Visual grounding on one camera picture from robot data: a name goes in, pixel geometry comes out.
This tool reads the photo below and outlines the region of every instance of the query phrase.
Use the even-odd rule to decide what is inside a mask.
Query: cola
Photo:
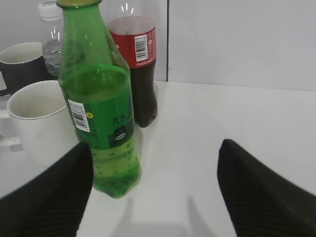
[[[156,61],[136,69],[130,69],[135,121],[140,127],[147,127],[158,112],[154,91],[154,71]]]
[[[109,0],[104,18],[115,44],[130,67],[135,122],[147,127],[157,117],[154,72],[157,59],[155,22],[140,0]]]

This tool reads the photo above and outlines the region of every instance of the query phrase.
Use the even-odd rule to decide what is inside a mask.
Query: green plastic bottle
[[[101,0],[58,0],[64,12],[59,84],[81,141],[89,143],[94,187],[120,198],[140,180],[129,67],[100,11]]]

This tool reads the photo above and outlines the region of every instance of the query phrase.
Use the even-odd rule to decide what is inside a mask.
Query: green liquid
[[[60,80],[66,99],[89,104],[113,101],[121,93],[130,91],[129,75],[116,66],[94,65],[76,71]],[[122,145],[107,150],[92,147],[92,141],[82,139],[91,145],[94,164],[94,187],[113,198],[120,198],[137,185],[141,177],[141,166],[135,154],[135,135]]]
[[[141,176],[141,167],[134,149],[135,135],[117,148],[92,150],[93,186],[113,198],[122,197],[134,188]]]

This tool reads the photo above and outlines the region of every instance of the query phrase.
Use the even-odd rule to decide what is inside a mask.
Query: bottle
[[[156,118],[154,92],[156,28],[142,0],[109,0],[105,20],[131,73],[135,121],[147,127]]]
[[[57,79],[63,46],[63,11],[56,5],[56,1],[40,3],[38,9],[46,25],[42,36],[43,57],[48,72]]]
[[[58,0],[64,12],[59,74],[81,141],[90,145],[95,189],[120,198],[140,180],[128,64],[99,10],[102,0]]]

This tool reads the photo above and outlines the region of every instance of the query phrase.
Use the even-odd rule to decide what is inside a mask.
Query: plastic water bottle
[[[47,70],[56,79],[62,58],[63,45],[63,11],[55,1],[47,1],[38,5],[39,14],[46,24],[42,36],[43,57]]]

